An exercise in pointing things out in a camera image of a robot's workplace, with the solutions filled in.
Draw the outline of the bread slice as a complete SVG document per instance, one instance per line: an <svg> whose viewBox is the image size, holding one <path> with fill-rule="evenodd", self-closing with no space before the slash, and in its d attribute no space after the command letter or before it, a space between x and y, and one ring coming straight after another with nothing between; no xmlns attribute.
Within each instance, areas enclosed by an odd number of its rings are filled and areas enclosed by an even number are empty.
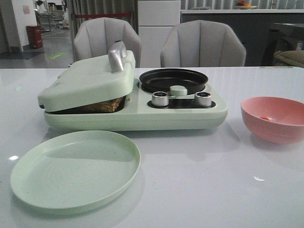
<svg viewBox="0 0 304 228"><path fill-rule="evenodd" d="M116 99L88 104L80 107L56 111L55 114L102 114L114 113L122 110L125 104L125 96Z"/></svg>

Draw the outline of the green breakfast maker lid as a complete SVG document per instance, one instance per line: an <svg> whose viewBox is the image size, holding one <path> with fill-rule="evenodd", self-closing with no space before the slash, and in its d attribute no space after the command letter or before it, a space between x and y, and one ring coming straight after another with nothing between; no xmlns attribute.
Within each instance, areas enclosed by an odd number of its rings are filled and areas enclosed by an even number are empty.
<svg viewBox="0 0 304 228"><path fill-rule="evenodd" d="M107 55L79 60L38 95L48 113L127 96L133 90L135 57L123 42Z"/></svg>

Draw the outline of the pink bowl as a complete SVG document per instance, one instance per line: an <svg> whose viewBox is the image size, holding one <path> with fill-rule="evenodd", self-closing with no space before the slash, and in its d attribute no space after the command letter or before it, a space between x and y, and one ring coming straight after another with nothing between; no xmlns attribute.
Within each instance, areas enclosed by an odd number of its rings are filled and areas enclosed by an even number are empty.
<svg viewBox="0 0 304 228"><path fill-rule="evenodd" d="M256 136L277 144L304 140L304 104L280 97L260 96L241 103L243 122ZM261 116L273 118L263 120Z"/></svg>

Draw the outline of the green breakfast maker base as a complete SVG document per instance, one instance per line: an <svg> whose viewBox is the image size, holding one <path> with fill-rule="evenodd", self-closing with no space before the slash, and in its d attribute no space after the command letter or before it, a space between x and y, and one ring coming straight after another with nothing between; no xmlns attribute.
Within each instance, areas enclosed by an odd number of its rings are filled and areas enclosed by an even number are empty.
<svg viewBox="0 0 304 228"><path fill-rule="evenodd" d="M60 130L182 130L206 129L221 125L228 114L228 106L220 95L206 84L204 92L210 93L213 105L196 108L153 108L148 105L152 94L142 90L138 78L133 91L127 95L124 108L104 114L52 114L45 113L51 128Z"/></svg>

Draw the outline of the left silver control knob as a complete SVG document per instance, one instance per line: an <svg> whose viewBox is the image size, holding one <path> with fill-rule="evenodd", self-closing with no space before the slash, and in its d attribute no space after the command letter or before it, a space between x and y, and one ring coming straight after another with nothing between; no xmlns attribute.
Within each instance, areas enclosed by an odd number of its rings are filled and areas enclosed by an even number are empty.
<svg viewBox="0 0 304 228"><path fill-rule="evenodd" d="M167 92L158 91L152 94L152 105L156 107L165 107L169 105L169 96Z"/></svg>

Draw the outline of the black round frying pan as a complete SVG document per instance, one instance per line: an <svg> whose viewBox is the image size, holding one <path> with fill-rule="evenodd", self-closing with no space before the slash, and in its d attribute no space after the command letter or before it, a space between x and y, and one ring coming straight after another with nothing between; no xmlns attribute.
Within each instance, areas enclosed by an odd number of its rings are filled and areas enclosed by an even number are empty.
<svg viewBox="0 0 304 228"><path fill-rule="evenodd" d="M187 94L202 91L209 78L201 73L181 68L160 68L147 71L139 76L142 88L148 92L168 92L171 86L183 86Z"/></svg>

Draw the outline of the right silver control knob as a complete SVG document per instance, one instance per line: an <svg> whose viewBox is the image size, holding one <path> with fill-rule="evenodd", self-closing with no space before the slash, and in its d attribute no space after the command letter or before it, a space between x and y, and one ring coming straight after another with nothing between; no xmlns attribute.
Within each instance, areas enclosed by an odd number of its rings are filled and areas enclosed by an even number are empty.
<svg viewBox="0 0 304 228"><path fill-rule="evenodd" d="M212 96L207 92L196 92L194 95L194 104L200 107L209 107L212 105Z"/></svg>

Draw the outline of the right grey chair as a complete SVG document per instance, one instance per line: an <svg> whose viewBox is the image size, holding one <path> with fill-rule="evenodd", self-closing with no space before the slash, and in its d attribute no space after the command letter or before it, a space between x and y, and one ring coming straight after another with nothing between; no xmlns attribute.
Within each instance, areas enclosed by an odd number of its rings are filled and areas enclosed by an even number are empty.
<svg viewBox="0 0 304 228"><path fill-rule="evenodd" d="M243 67L246 49L227 24L194 20L174 26L161 50L161 67Z"/></svg>

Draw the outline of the grey chair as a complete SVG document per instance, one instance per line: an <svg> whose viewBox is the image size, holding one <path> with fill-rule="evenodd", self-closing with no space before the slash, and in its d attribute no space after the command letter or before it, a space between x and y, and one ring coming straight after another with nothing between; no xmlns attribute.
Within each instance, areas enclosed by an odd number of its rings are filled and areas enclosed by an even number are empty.
<svg viewBox="0 0 304 228"><path fill-rule="evenodd" d="M73 41L75 61L106 55L116 41L123 41L134 54L136 67L140 67L141 40L125 20L97 18L83 22Z"/></svg>
<svg viewBox="0 0 304 228"><path fill-rule="evenodd" d="M194 20L174 26L161 50L161 67L243 67L246 49L227 24Z"/></svg>

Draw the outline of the light green plate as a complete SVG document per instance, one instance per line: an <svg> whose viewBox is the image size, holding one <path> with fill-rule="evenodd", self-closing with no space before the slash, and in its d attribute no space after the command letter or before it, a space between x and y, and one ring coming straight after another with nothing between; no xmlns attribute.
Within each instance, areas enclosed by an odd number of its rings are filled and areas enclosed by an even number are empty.
<svg viewBox="0 0 304 228"><path fill-rule="evenodd" d="M80 131L27 152L11 173L13 193L47 214L77 214L119 197L141 163L137 145L108 131Z"/></svg>

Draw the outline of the left grey chair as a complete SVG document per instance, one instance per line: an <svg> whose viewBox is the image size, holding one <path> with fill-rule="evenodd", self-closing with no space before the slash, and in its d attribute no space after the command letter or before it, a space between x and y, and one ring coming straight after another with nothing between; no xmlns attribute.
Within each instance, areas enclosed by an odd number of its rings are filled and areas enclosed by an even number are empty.
<svg viewBox="0 0 304 228"><path fill-rule="evenodd" d="M97 18L83 22L73 41L75 61L106 55L116 41L123 41L134 54L136 67L140 67L141 40L125 20Z"/></svg>

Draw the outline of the red barrier belt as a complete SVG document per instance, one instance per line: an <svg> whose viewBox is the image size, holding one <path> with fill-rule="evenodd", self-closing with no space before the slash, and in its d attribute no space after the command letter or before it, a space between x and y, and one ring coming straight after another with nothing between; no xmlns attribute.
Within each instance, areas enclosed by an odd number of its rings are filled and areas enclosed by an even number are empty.
<svg viewBox="0 0 304 228"><path fill-rule="evenodd" d="M125 12L125 13L109 13L109 14L86 14L86 15L76 15L75 18L77 19L95 19L95 18L117 18L117 17L127 17L130 18L133 15L132 12Z"/></svg>

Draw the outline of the fruit plate on counter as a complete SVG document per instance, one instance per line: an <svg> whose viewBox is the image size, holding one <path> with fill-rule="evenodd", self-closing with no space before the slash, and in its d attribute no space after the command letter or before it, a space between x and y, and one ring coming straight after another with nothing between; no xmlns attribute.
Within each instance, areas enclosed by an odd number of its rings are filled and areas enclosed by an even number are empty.
<svg viewBox="0 0 304 228"><path fill-rule="evenodd" d="M250 10L250 9L255 9L257 6L253 6L250 3L246 2L245 0L237 0L235 3L236 8L240 10Z"/></svg>

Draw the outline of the dark washing machine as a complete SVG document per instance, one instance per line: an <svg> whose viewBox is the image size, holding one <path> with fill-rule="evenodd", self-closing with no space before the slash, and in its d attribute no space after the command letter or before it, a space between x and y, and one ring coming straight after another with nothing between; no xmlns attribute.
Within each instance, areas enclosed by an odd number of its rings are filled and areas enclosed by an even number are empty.
<svg viewBox="0 0 304 228"><path fill-rule="evenodd" d="M304 49L303 23L273 23L268 31L262 66L274 64L274 53Z"/></svg>

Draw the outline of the beige cushion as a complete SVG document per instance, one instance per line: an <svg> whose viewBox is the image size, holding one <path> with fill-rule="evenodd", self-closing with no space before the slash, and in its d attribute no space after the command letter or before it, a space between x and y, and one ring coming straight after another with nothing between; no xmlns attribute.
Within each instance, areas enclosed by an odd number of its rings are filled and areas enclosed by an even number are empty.
<svg viewBox="0 0 304 228"><path fill-rule="evenodd" d="M274 53L275 66L296 66L304 67L304 51L291 50L291 51L277 51Z"/></svg>

